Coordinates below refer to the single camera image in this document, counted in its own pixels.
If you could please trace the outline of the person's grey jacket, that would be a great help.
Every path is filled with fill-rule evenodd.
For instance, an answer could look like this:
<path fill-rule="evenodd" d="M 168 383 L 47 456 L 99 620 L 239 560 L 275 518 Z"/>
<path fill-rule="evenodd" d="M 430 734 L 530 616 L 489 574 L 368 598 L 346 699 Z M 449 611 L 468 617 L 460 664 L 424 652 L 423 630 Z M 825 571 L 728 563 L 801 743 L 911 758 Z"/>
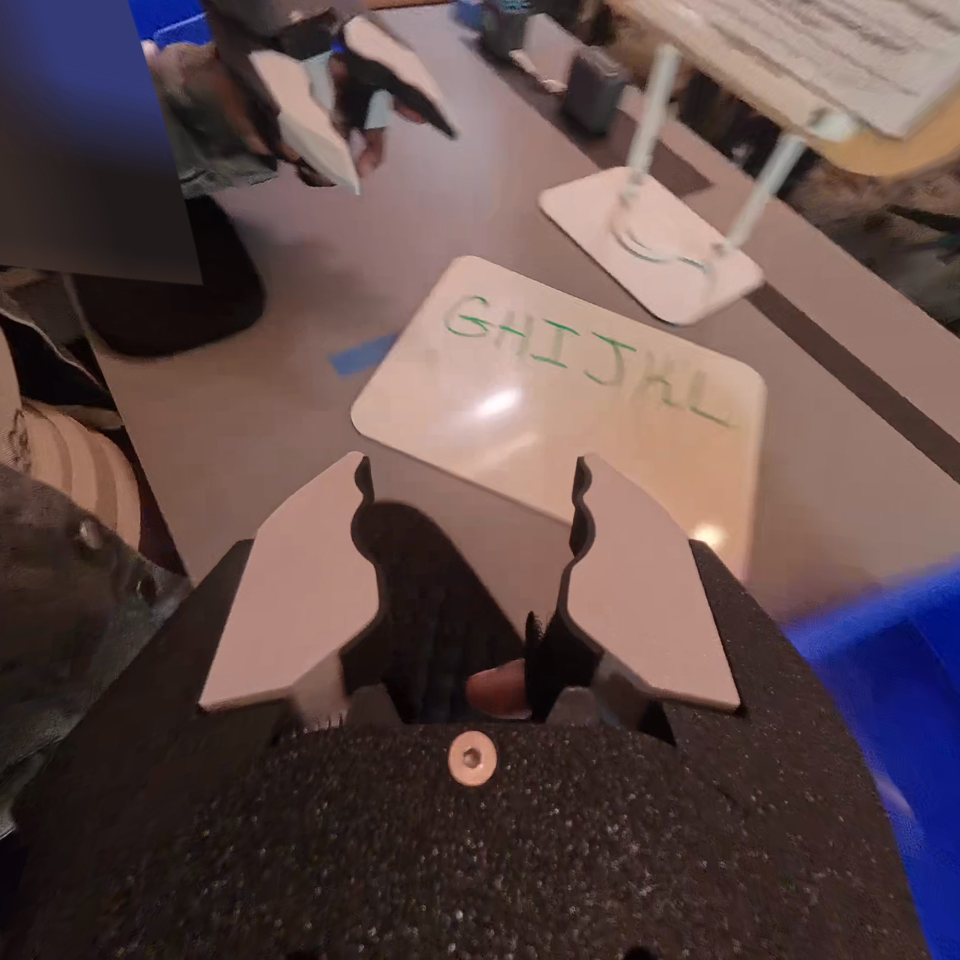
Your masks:
<path fill-rule="evenodd" d="M 59 490 L 2 465 L 2 839 L 21 792 L 189 592 Z"/>

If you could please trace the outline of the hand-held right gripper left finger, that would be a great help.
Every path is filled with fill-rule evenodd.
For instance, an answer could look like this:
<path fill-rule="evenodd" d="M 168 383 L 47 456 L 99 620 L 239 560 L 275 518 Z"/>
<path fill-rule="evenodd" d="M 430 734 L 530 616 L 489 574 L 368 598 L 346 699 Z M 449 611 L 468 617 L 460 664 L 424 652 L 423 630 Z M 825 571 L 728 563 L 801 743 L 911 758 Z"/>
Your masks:
<path fill-rule="evenodd" d="M 359 530 L 369 457 L 349 452 L 258 529 L 198 705 L 282 702 L 307 727 L 345 719 L 389 666 L 386 576 Z"/>

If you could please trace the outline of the grey box device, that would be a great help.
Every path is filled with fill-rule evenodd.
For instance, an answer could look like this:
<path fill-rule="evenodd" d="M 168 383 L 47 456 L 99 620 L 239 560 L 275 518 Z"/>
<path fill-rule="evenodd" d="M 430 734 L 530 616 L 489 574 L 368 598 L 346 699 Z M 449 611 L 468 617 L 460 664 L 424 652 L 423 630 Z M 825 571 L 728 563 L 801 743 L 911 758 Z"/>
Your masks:
<path fill-rule="evenodd" d="M 573 57 L 560 112 L 591 138 L 605 137 L 631 75 L 600 47 L 585 46 Z"/>

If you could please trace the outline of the white whiteboard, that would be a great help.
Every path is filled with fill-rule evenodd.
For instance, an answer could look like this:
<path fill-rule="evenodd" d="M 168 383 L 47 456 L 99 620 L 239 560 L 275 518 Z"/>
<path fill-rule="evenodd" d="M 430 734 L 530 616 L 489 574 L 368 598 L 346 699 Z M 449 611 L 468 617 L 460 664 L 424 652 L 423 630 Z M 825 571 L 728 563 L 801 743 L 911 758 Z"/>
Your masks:
<path fill-rule="evenodd" d="M 491 261 L 453 260 L 354 401 L 365 438 L 558 521 L 596 454 L 743 578 L 762 377 Z"/>

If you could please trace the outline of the white metal desk stand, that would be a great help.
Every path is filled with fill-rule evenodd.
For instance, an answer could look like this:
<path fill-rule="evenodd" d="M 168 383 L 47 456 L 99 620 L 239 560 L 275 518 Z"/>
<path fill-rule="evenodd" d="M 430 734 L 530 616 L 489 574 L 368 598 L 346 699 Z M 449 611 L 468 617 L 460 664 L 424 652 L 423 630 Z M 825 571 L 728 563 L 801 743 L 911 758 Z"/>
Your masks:
<path fill-rule="evenodd" d="M 958 156 L 958 2 L 637 1 L 619 11 L 659 41 L 627 164 L 547 189 L 538 204 L 668 325 L 693 325 L 762 285 L 743 247 L 806 148 L 887 181 Z M 725 234 L 652 174 L 682 61 L 780 129 Z"/>

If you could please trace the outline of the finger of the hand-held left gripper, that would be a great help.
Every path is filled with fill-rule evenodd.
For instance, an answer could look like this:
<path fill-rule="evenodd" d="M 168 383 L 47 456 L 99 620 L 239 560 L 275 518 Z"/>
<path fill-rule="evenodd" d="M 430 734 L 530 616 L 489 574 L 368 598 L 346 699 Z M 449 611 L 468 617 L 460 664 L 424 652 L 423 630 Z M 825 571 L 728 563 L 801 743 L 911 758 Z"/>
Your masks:
<path fill-rule="evenodd" d="M 277 108 L 281 141 L 324 181 L 360 195 L 352 148 L 331 113 L 334 99 L 327 56 L 299 61 L 260 49 L 249 54 L 249 61 Z"/>
<path fill-rule="evenodd" d="M 449 139 L 460 131 L 438 81 L 416 52 L 374 15 L 353 15 L 340 27 L 340 56 L 361 90 L 388 94 L 397 109 Z"/>

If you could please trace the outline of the person's striped shirt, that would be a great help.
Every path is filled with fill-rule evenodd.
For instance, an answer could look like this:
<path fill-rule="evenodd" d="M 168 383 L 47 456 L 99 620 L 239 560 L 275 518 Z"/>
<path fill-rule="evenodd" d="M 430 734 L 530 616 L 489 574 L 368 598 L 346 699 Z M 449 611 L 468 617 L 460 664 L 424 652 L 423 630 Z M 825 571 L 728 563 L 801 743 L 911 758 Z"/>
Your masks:
<path fill-rule="evenodd" d="M 27 399 L 5 335 L 1 344 L 2 464 L 60 491 L 137 550 L 142 506 L 130 461 L 102 433 Z"/>

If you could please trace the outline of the blue tape strip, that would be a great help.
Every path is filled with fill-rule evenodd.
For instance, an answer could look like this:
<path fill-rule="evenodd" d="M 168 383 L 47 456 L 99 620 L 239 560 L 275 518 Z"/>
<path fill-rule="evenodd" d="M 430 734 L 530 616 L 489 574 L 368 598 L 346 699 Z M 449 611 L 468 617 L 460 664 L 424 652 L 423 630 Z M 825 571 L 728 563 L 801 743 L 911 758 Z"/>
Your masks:
<path fill-rule="evenodd" d="M 341 378 L 357 376 L 378 367 L 398 341 L 391 332 L 328 355 L 328 362 Z"/>

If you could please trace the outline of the dark battery charger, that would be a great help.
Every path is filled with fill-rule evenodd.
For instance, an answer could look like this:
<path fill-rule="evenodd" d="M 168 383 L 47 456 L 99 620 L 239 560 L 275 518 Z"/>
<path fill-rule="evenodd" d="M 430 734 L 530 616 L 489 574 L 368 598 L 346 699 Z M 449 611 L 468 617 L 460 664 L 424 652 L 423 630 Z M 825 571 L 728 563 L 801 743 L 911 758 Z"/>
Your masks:
<path fill-rule="evenodd" d="M 530 16 L 529 1 L 481 2 L 480 42 L 486 54 L 507 62 L 522 50 Z"/>

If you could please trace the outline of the blue plastic storage bin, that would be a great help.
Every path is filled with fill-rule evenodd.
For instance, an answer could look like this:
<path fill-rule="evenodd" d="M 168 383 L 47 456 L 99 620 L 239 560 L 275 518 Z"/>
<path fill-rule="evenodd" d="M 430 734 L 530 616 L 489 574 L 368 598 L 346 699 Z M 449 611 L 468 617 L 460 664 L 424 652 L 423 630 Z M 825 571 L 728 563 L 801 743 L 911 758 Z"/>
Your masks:
<path fill-rule="evenodd" d="M 783 627 L 858 741 L 930 954 L 959 957 L 958 559 Z"/>
<path fill-rule="evenodd" d="M 161 49 L 174 43 L 205 45 L 212 40 L 201 1 L 138 2 L 135 19 L 142 38 Z"/>

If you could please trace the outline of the person's left forearm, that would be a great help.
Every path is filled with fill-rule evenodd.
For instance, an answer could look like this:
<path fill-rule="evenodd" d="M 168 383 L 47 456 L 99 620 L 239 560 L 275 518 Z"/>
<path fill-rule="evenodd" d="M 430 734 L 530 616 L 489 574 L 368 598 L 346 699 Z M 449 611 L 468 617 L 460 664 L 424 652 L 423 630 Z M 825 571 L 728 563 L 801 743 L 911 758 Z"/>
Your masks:
<path fill-rule="evenodd" d="M 141 43 L 185 200 L 270 181 L 301 158 L 269 144 L 213 43 Z"/>

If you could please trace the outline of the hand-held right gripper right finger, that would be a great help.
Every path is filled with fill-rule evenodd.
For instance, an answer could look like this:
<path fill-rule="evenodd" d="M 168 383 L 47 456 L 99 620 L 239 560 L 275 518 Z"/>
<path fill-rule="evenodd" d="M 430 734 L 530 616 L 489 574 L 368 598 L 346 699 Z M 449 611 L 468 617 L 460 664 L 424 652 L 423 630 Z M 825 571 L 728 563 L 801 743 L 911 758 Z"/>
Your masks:
<path fill-rule="evenodd" d="M 578 458 L 571 501 L 572 556 L 525 654 L 534 720 L 668 728 L 668 705 L 737 715 L 741 694 L 686 533 L 596 454 Z"/>

